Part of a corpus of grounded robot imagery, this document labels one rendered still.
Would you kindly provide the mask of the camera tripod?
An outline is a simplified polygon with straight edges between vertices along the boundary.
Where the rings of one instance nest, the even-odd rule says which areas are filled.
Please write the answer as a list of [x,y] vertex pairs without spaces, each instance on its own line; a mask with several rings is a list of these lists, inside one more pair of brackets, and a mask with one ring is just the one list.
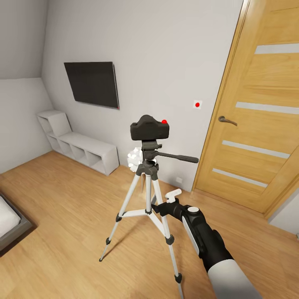
[[[120,212],[117,214],[116,223],[112,230],[112,233],[111,233],[110,237],[106,239],[106,247],[105,247],[102,257],[100,258],[99,261],[100,262],[102,261],[102,258],[108,248],[108,245],[111,242],[113,234],[118,226],[118,223],[119,223],[119,221],[122,220],[122,218],[148,215],[152,219],[154,224],[158,227],[160,232],[166,238],[166,243],[169,246],[169,250],[170,250],[170,254],[171,254],[171,258],[172,258],[172,262],[173,262],[173,266],[174,266],[175,280],[178,283],[178,287],[179,287],[180,297],[181,297],[181,299],[184,299],[183,294],[182,294],[181,285],[180,285],[180,283],[182,281],[182,275],[180,273],[178,273],[178,269],[177,269],[177,265],[176,265],[176,261],[175,261],[175,257],[174,257],[174,252],[173,252],[173,247],[172,247],[172,244],[174,243],[175,238],[169,232],[169,226],[167,223],[166,216],[163,216],[163,217],[161,216],[161,219],[162,219],[162,223],[161,223],[152,211],[153,208],[152,208],[151,204],[154,205],[156,203],[156,201],[158,202],[158,205],[163,203],[161,191],[160,191],[160,187],[159,187],[159,182],[158,182],[158,176],[157,176],[157,171],[159,170],[159,164],[155,165],[155,163],[156,163],[155,157],[160,155],[160,156],[176,158],[176,159],[179,159],[182,161],[187,161],[187,162],[192,162],[192,163],[198,163],[199,159],[196,157],[188,157],[188,156],[183,156],[183,155],[173,155],[173,154],[158,152],[155,150],[158,148],[162,148],[162,144],[157,144],[156,140],[142,140],[142,149],[141,149],[142,158],[143,158],[142,164],[139,163],[139,166],[138,166],[136,175],[133,179],[132,185],[130,186],[130,189],[129,189],[128,194],[123,202]],[[128,201],[130,200],[130,197],[135,189],[135,186],[136,186],[140,176],[142,176],[142,174],[146,175],[146,206],[147,207],[146,207],[146,209],[143,209],[143,210],[125,211]],[[152,199],[151,199],[151,180],[153,181],[154,190],[155,190],[155,193],[154,193]]]

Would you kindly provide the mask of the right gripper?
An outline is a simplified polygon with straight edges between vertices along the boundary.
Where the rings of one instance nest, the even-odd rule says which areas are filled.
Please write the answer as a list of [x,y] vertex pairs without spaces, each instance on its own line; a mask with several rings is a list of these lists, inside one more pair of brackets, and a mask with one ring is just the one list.
[[163,202],[162,204],[159,204],[159,205],[153,205],[151,204],[153,210],[156,212],[156,213],[160,213],[160,215],[163,217],[163,216],[166,216],[168,214],[172,215],[173,217],[174,216],[174,210],[175,208],[180,205],[179,203],[179,199],[178,198],[175,198],[175,202]]

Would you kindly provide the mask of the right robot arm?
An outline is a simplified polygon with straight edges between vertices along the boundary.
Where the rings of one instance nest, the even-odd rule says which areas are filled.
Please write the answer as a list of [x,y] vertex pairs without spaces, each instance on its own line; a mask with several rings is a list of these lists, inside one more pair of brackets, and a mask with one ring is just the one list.
[[199,208],[180,204],[175,198],[179,194],[180,188],[167,193],[166,202],[151,206],[162,217],[170,214],[184,224],[217,299],[263,299],[225,248],[219,232],[210,228]]

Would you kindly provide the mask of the digital camera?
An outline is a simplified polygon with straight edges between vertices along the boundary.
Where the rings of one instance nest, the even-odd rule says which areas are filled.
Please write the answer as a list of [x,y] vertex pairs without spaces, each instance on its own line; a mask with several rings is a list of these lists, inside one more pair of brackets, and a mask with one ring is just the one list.
[[169,124],[164,119],[158,122],[150,115],[143,115],[137,123],[130,125],[131,139],[162,140],[169,138]]

